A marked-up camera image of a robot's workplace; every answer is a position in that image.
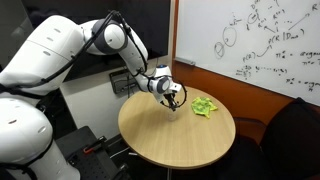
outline chair backrest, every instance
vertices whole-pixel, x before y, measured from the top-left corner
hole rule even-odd
[[[320,173],[320,115],[301,98],[280,110],[260,143],[279,179]]]

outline green object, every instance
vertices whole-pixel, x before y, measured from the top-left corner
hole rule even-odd
[[[218,109],[217,106],[212,104],[210,98],[197,97],[192,101],[192,110],[195,114],[204,115],[208,119],[210,118],[210,111]]]

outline whiteboard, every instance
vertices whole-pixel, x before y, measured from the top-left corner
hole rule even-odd
[[[180,0],[176,57],[320,105],[320,1]]]

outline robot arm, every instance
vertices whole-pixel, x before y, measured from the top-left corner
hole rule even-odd
[[[119,53],[125,61],[128,70],[137,80],[140,90],[151,92],[158,102],[163,104],[166,98],[169,108],[173,111],[178,107],[174,101],[174,94],[179,92],[182,86],[174,83],[168,66],[157,67],[154,76],[147,76],[148,52],[140,38],[125,22],[120,14],[116,16],[117,21],[110,20],[103,28],[103,32],[97,37],[87,52],[97,55],[108,55]],[[85,39],[88,40],[92,34],[97,34],[105,19],[91,21],[81,25],[84,30]]]
[[[154,76],[145,74],[147,50],[115,11],[105,19],[81,25],[62,16],[49,17],[34,30],[0,74],[0,83],[5,87],[0,97],[14,95],[35,105],[38,102],[35,98],[60,86],[83,52],[95,55],[119,53],[140,90],[151,92],[161,103],[166,98],[172,110],[178,107],[173,98],[181,85],[172,81],[170,69],[165,65],[159,66]]]
[[[151,92],[173,111],[181,106],[174,94],[181,89],[170,69],[161,65],[147,76],[147,51],[119,13],[77,25],[62,16],[45,20],[0,73],[0,167],[17,179],[80,179],[52,139],[52,126],[38,109],[38,100],[57,89],[77,57],[119,53],[142,91]]]

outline wooden table top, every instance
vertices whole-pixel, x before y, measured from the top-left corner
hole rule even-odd
[[[177,97],[183,97],[182,91]],[[174,112],[174,120],[151,93],[138,92],[122,106],[120,133],[144,159],[167,168],[193,169],[217,161],[231,147],[235,124],[228,109],[203,91],[190,87],[187,91],[187,101]],[[208,97],[218,107],[210,119],[194,114],[191,103],[196,97]]]

